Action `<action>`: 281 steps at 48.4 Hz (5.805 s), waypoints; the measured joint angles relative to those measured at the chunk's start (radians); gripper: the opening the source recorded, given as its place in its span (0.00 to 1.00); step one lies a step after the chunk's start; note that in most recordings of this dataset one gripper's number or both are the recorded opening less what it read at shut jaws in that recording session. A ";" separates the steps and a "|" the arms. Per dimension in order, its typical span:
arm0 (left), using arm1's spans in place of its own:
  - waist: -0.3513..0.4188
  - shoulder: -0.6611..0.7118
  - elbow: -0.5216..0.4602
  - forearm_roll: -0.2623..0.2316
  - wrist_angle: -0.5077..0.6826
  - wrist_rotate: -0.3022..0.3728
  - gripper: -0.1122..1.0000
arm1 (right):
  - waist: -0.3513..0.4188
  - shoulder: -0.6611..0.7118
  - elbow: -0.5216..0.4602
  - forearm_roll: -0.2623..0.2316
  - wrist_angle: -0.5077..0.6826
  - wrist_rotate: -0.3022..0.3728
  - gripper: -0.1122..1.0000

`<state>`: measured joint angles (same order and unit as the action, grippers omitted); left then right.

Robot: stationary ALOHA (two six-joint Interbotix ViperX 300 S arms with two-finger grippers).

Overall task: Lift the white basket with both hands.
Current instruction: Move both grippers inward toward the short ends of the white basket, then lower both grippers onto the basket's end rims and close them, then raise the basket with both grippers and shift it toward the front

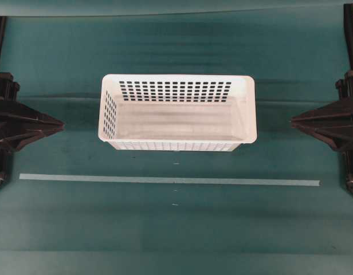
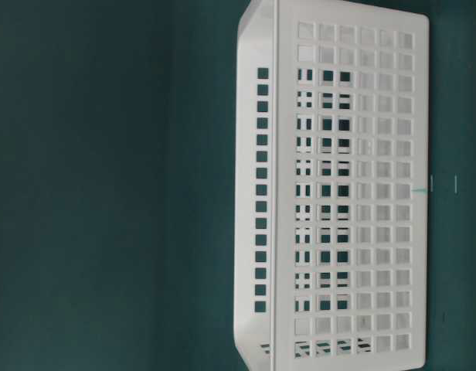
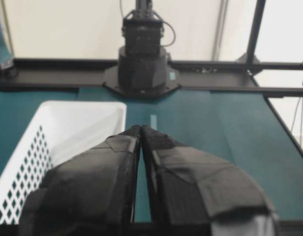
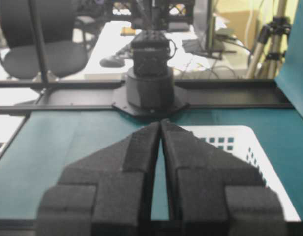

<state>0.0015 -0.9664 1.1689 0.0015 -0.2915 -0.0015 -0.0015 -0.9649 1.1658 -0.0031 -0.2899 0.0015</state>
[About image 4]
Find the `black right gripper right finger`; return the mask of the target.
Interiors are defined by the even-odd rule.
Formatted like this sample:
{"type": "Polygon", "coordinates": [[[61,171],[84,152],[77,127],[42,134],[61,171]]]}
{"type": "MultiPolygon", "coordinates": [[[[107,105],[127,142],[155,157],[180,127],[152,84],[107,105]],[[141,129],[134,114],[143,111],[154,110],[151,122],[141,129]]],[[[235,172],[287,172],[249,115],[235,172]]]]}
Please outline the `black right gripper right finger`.
{"type": "Polygon", "coordinates": [[[285,235],[278,195],[255,167],[168,120],[161,139],[171,216],[183,235],[285,235]]]}

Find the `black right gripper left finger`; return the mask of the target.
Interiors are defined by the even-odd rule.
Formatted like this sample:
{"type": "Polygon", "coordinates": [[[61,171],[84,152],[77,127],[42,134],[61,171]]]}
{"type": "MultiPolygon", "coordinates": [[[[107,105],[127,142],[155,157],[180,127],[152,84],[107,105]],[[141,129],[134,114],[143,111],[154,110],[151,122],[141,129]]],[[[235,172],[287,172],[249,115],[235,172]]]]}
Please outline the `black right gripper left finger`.
{"type": "Polygon", "coordinates": [[[39,236],[137,236],[151,217],[159,123],[65,166],[37,212],[39,236]]]}

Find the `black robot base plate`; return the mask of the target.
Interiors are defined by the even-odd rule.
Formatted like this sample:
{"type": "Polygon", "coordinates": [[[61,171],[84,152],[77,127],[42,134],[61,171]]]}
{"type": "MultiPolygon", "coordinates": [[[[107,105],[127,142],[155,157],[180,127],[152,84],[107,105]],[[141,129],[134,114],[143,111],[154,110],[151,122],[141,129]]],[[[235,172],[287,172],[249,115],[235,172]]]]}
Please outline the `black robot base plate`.
{"type": "Polygon", "coordinates": [[[113,90],[112,107],[135,118],[168,118],[189,106],[187,90],[174,86],[174,102],[168,108],[141,108],[127,100],[126,86],[113,90]]]}

